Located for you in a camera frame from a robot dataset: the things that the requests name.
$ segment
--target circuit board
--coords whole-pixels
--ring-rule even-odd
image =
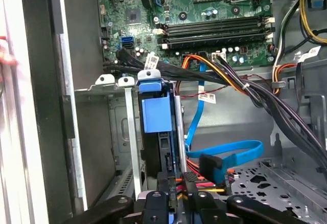
[[[141,0],[99,0],[100,24],[104,41],[105,61],[114,61],[116,51],[122,46],[121,39],[133,37],[133,55],[145,61],[147,53],[154,52],[160,61],[180,66],[187,53],[205,51],[225,53],[226,61],[233,67],[270,65],[273,57],[270,42],[245,42],[194,49],[163,50],[157,43],[156,24],[182,25],[221,19],[252,16],[270,16],[270,0],[231,3],[225,0],[154,0],[152,9],[146,9]],[[198,63],[192,63],[197,69]]]

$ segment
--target sata port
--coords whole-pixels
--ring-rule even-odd
[[[133,49],[134,48],[134,43],[129,42],[129,43],[122,43],[122,46],[126,49]]]
[[[122,40],[122,43],[130,43],[130,42],[134,42],[134,37],[132,37],[132,36],[123,36],[121,40]]]

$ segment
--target barcode label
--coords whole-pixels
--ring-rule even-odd
[[[159,57],[148,54],[147,60],[145,61],[144,70],[156,69],[159,62]]]
[[[201,94],[201,95],[199,95],[199,100],[202,100],[204,102],[208,102],[208,103],[211,103],[211,104],[216,104],[216,95],[215,94],[210,94],[210,93]]]

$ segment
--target red wire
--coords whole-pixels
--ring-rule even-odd
[[[213,187],[214,184],[212,182],[205,182],[205,183],[197,183],[197,187]]]
[[[178,186],[178,187],[176,187],[176,191],[183,190],[183,189],[184,189],[184,186]]]
[[[182,99],[185,99],[185,98],[191,98],[191,97],[196,97],[196,96],[199,96],[199,95],[203,95],[203,94],[208,94],[208,93],[212,93],[212,92],[215,92],[215,91],[219,91],[219,90],[222,90],[223,88],[226,88],[228,87],[227,85],[223,86],[223,87],[219,87],[219,88],[216,88],[214,90],[210,90],[210,91],[206,91],[206,92],[202,92],[202,93],[198,93],[198,94],[193,94],[193,95],[185,95],[185,96],[181,96]]]

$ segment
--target sticker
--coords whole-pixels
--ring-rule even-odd
[[[147,60],[145,61],[144,70],[156,69],[159,62],[159,57],[154,54],[148,54]]]
[[[204,102],[208,102],[211,104],[216,104],[216,95],[211,94],[211,93],[201,94],[201,95],[199,95],[199,100],[202,100]]]
[[[321,46],[311,48],[306,54],[302,54],[302,56],[298,60],[298,63],[304,62],[306,59],[317,56],[320,49],[321,49]]]
[[[309,58],[309,54],[308,53],[307,54],[302,54],[302,56],[298,60],[298,63],[304,62],[307,58]]]
[[[321,49],[321,46],[317,46],[315,48],[310,49],[309,52],[308,52],[310,54],[309,58],[317,56],[320,49]]]

